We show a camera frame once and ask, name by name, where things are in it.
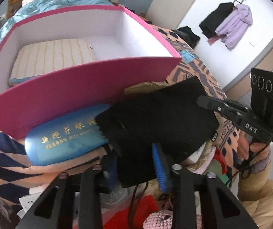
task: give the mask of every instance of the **human hand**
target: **human hand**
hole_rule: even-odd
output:
[[[244,131],[240,131],[237,143],[237,156],[240,160],[249,158],[249,150],[251,150],[253,153],[258,153],[266,146],[264,143],[253,143],[250,145],[246,140],[246,133]],[[268,156],[269,151],[270,146],[266,147],[258,156],[255,157],[255,163],[265,159]]]

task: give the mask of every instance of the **patterned blanket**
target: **patterned blanket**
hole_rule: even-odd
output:
[[[198,58],[195,52],[175,33],[170,30],[152,26],[156,29],[177,51],[188,50],[195,56],[189,63],[181,60],[177,67],[166,78],[166,82],[173,84],[186,78],[197,76],[202,82],[208,95],[216,98],[225,98],[225,94],[211,75],[209,70]],[[239,131],[231,121],[217,116],[220,127],[219,135],[214,142],[225,156],[230,177],[234,172],[237,159],[237,140]],[[0,131],[0,197],[15,210],[21,209],[18,198],[29,194],[29,188],[50,183],[60,172],[67,171],[70,175],[81,173],[100,161],[110,148],[99,148],[83,156],[62,163],[49,166],[32,166],[28,160],[24,140],[14,140]]]

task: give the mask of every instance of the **purple jacket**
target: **purple jacket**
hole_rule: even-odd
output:
[[[215,30],[218,36],[225,35],[222,42],[232,49],[243,37],[249,25],[252,25],[252,13],[250,7],[238,4],[235,9]]]

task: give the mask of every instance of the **screw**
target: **screw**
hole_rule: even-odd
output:
[[[181,169],[182,169],[182,166],[179,165],[179,164],[173,164],[172,169],[173,169],[173,170],[181,170]]]
[[[214,178],[217,177],[217,175],[216,175],[214,172],[208,172],[208,173],[206,174],[206,176],[207,176],[208,178],[211,178],[211,179],[214,179]]]
[[[100,164],[96,164],[92,167],[93,170],[102,170],[103,167]]]
[[[59,179],[66,179],[68,177],[68,174],[66,172],[61,172],[59,174]]]

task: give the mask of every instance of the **blue comforter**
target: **blue comforter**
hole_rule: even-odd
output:
[[[35,0],[24,7],[20,8],[13,17],[0,28],[0,42],[9,32],[12,25],[29,16],[57,9],[60,7],[68,7],[75,5],[112,5],[108,0]]]

